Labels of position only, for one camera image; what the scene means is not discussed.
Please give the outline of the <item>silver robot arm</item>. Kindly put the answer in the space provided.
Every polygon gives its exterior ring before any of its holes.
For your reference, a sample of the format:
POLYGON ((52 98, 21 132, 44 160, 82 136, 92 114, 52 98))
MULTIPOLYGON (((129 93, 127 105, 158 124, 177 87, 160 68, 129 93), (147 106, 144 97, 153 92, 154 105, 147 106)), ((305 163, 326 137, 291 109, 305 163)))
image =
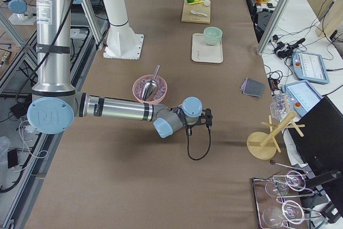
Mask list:
POLYGON ((44 134, 66 130, 75 117, 117 117, 153 122, 160 137, 181 128, 187 135, 197 125, 212 127, 212 113, 196 97, 168 108, 77 92, 70 78, 70 9, 74 0, 36 0, 38 81, 32 88, 27 118, 44 134))

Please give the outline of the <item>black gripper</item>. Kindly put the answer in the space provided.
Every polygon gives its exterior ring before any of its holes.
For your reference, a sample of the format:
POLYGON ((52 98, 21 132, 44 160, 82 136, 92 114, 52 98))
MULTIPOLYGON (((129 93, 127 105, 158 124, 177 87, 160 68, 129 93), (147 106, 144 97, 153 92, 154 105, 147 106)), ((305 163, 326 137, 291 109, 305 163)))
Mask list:
POLYGON ((201 116, 198 118, 198 120, 194 124, 188 124, 186 128, 186 135, 192 135, 192 128, 195 126, 200 126, 200 125, 206 125, 208 129, 208 133, 211 133, 212 129, 212 111, 211 109, 203 109, 203 112, 201 113, 201 116))

